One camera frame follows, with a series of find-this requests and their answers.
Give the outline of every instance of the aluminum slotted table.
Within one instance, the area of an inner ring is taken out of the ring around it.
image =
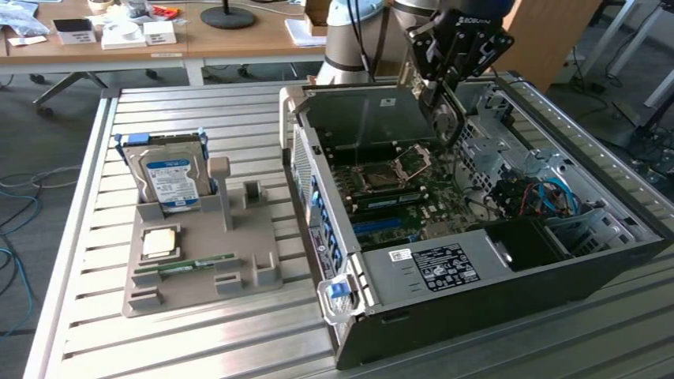
[[[585,302],[335,371],[282,170],[278,93],[290,84],[299,83],[129,89],[101,99],[25,377],[638,378],[673,372],[669,252]],[[555,111],[524,84],[520,89],[539,109]],[[583,143],[586,134],[556,123]],[[230,183],[259,179],[268,189],[286,283],[274,292],[127,319],[120,310],[137,191],[112,135],[197,127],[212,154],[232,162]],[[649,189],[635,178],[623,182]]]

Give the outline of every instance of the table leg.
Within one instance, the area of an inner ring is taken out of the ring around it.
[[[189,85],[203,85],[201,68],[204,66],[203,59],[185,59],[187,79],[189,80]]]
[[[662,12],[665,12],[663,8],[658,8],[655,13],[650,16],[649,20],[642,26],[642,30],[637,33],[637,36],[630,42],[630,45],[627,46],[627,49],[621,54],[621,57],[618,58],[615,64],[611,66],[611,70],[609,73],[617,77],[618,74],[621,73],[622,68],[627,64],[627,62],[631,59],[631,56],[634,53],[637,53],[637,49],[643,43],[643,40],[646,39],[649,32],[651,31],[653,25],[657,23],[657,19],[659,18]]]
[[[674,70],[667,75],[666,79],[662,81],[661,85],[647,98],[643,105],[653,108],[662,100],[662,97],[674,89]]]
[[[585,63],[582,64],[581,73],[583,77],[590,72],[591,67],[594,66],[597,60],[602,56],[603,51],[607,49],[609,43],[611,42],[613,37],[615,37],[615,34],[618,33],[622,24],[625,24],[627,16],[630,15],[630,12],[637,6],[638,2],[639,2],[638,0],[626,0],[621,12],[613,19],[611,25],[609,26],[609,29],[603,33],[602,39],[599,39],[599,43],[597,44],[594,50],[591,51],[590,56],[587,57]]]

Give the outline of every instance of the metal sheet panel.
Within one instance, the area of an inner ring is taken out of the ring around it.
[[[59,253],[71,254],[72,274],[52,281],[68,291],[57,294],[51,288],[63,304],[45,307],[41,319],[57,325],[40,324],[31,361],[37,368],[27,377],[43,377],[47,364],[49,377],[68,378],[637,379],[671,373],[674,250],[623,273],[583,302],[368,366],[335,371],[279,158],[278,115],[271,109],[282,86],[124,90],[119,106],[115,101],[99,115],[92,141],[101,152],[88,156],[96,170],[85,177],[92,190],[88,195],[85,188],[77,191],[81,209],[71,215],[83,219],[77,221],[83,229]],[[209,125],[212,152],[231,156],[235,176],[227,184],[256,179],[270,191],[286,285],[275,292],[127,319],[120,309],[137,191],[108,150],[109,138],[113,129],[188,132],[196,125],[191,120]],[[654,200],[645,195],[642,202]]]

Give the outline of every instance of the hard drive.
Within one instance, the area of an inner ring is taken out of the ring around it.
[[[141,201],[159,202],[165,213],[199,208],[199,197],[212,193],[205,133],[175,136],[119,134],[115,140]]]

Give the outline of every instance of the paper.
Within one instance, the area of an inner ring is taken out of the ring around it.
[[[304,20],[286,20],[286,28],[296,46],[326,46],[327,37],[312,37],[312,35],[308,34]]]
[[[33,43],[40,43],[47,41],[47,38],[43,36],[37,37],[28,37],[28,38],[8,38],[9,43],[12,46],[24,46],[24,45],[32,45]]]

